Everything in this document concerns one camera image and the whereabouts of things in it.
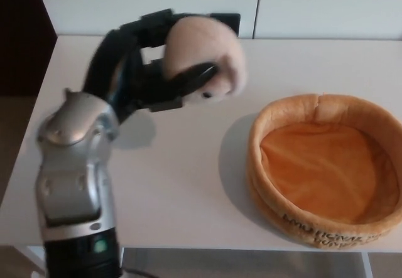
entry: stuffed animal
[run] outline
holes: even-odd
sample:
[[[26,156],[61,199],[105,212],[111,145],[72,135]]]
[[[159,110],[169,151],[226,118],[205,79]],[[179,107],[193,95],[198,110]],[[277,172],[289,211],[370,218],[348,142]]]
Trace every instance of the stuffed animal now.
[[[220,101],[246,86],[246,59],[235,32],[213,18],[190,16],[179,20],[166,39],[163,69],[167,78],[198,63],[214,61],[219,73],[186,102]]]

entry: silver robotic arm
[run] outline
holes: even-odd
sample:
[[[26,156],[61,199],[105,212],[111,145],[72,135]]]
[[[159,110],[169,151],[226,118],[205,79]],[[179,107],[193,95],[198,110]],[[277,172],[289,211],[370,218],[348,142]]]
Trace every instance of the silver robotic arm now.
[[[67,92],[41,125],[36,197],[49,277],[121,275],[107,173],[118,132],[112,107],[84,92]]]
[[[200,63],[167,81],[160,60],[143,63],[140,50],[163,45],[174,24],[189,15],[167,9],[109,32],[93,56],[82,91],[67,90],[63,105],[42,123],[36,202],[48,277],[122,275],[107,173],[112,141],[133,112],[182,107],[183,96],[219,71],[215,63]],[[238,32],[238,14],[211,16]]]

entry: floor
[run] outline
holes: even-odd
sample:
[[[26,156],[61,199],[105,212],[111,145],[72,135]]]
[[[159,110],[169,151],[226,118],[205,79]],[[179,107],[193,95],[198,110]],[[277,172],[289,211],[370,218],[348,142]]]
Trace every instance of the floor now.
[[[34,104],[34,97],[0,97],[0,201]],[[371,254],[370,260],[374,278],[401,277],[402,254]],[[126,249],[123,265],[161,278],[364,277],[360,255],[353,253]],[[29,278],[34,270],[14,248],[0,247],[0,277]]]

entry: plush toy eye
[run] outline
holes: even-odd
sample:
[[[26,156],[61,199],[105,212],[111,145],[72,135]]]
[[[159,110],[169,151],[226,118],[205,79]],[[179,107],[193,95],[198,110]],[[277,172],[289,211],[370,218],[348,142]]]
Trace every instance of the plush toy eye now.
[[[205,93],[202,94],[202,97],[205,98],[205,99],[208,99],[208,98],[212,97],[212,94],[208,93],[208,92],[205,92]]]

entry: round basket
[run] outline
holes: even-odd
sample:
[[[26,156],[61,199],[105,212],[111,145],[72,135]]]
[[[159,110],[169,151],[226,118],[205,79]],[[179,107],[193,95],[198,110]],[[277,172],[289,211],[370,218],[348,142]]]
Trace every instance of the round basket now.
[[[262,214],[297,240],[372,242],[402,220],[402,125],[351,96],[277,100],[250,131],[247,180]]]

